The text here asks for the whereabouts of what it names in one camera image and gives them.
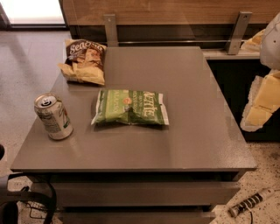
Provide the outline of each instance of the chip bag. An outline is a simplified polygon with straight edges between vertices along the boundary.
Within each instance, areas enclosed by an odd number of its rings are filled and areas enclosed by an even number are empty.
[[[251,52],[260,52],[260,47],[265,30],[259,31],[253,38],[246,40],[242,46],[242,50],[249,50]]]
[[[98,94],[94,123],[168,125],[163,94],[125,89],[102,89]]]
[[[106,46],[85,39],[67,39],[65,43],[67,60],[58,64],[64,77],[68,81],[104,85]]]

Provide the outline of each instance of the kettle chips bag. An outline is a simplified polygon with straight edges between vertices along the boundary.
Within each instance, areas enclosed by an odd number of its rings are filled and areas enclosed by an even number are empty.
[[[102,89],[94,123],[169,125],[163,94],[126,89]]]

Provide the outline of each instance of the floor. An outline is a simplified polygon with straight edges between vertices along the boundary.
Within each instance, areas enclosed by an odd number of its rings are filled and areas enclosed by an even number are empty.
[[[63,62],[64,39],[70,38],[68,31],[52,32],[9,32],[0,31],[0,143],[6,152],[0,163],[0,176],[11,173],[9,167],[36,115],[34,99],[48,92],[60,70],[57,64]],[[246,173],[240,180],[241,190],[225,206],[217,206],[217,218],[211,224],[247,224],[251,222],[249,212],[232,218],[228,209],[259,190],[272,187],[275,194],[252,209],[254,224],[280,223],[280,143],[248,143],[258,169]],[[25,178],[12,181],[11,190],[21,189],[30,183]],[[43,223],[29,217],[30,209],[23,203],[20,207],[19,223]],[[44,215],[32,211],[32,216]],[[62,223],[56,214],[53,224]]]

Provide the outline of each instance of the white object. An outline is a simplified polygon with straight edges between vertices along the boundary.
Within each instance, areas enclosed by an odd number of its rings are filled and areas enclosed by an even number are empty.
[[[250,123],[250,121],[248,121],[247,119],[248,114],[253,107],[253,101],[256,98],[256,95],[262,85],[262,82],[263,82],[262,77],[260,76],[255,77],[254,81],[252,82],[251,89],[248,93],[248,103],[246,104],[245,109],[243,110],[240,126],[243,130],[248,132],[257,131],[263,127],[261,124],[254,125]]]
[[[262,36],[261,63],[280,70],[280,13],[268,24]]]

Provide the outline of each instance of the beer can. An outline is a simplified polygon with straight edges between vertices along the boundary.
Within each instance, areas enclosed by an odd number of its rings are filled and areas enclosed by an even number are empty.
[[[57,95],[53,93],[40,95],[34,102],[34,110],[50,138],[60,140],[73,132],[67,110]]]

